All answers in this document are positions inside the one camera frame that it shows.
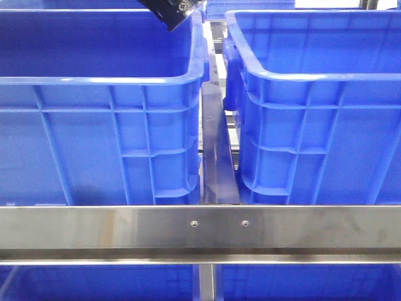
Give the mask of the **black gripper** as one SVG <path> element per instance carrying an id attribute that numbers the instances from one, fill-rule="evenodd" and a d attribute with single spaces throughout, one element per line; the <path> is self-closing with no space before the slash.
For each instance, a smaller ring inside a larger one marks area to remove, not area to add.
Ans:
<path id="1" fill-rule="evenodd" d="M 169 31 L 174 31 L 204 3 L 198 0 L 139 0 L 139 2 L 165 23 Z"/>

